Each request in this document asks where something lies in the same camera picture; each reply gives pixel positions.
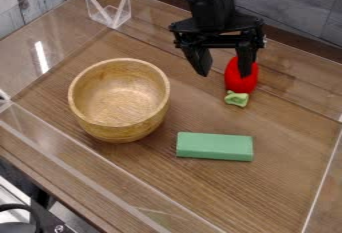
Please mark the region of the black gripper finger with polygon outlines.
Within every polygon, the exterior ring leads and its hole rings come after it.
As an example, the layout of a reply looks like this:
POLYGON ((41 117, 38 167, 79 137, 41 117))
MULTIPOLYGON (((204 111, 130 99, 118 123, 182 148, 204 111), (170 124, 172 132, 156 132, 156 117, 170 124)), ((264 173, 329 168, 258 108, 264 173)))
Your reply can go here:
POLYGON ((181 49, 196 70, 196 72, 206 77, 213 66, 213 57, 206 47, 182 44, 181 49))
POLYGON ((257 59, 258 49, 250 41, 242 41, 238 43, 236 50, 240 74, 242 78, 246 78, 252 75, 253 72, 253 63, 257 59))

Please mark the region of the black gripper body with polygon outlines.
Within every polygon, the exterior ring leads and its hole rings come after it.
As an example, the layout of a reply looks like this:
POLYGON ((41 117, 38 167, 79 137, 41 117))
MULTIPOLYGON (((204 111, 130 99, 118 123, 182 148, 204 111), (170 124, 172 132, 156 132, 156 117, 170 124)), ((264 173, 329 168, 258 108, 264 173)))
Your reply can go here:
POLYGON ((236 13, 224 28, 200 28, 196 19, 188 18, 174 22, 169 29, 176 36, 174 44, 178 48, 237 48, 241 43, 249 43, 253 48, 264 48, 267 45, 264 24, 262 18, 236 13))

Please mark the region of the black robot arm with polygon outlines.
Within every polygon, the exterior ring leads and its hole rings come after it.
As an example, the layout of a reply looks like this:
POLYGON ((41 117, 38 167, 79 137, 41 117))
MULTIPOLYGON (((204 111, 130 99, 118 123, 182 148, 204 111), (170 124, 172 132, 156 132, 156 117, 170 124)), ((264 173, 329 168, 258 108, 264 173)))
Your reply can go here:
POLYGON ((242 13, 236 0, 186 0, 192 17, 170 24, 174 44, 197 73, 209 75, 213 65, 210 50, 234 48, 238 73, 253 74, 257 53, 265 47, 264 19, 242 13))

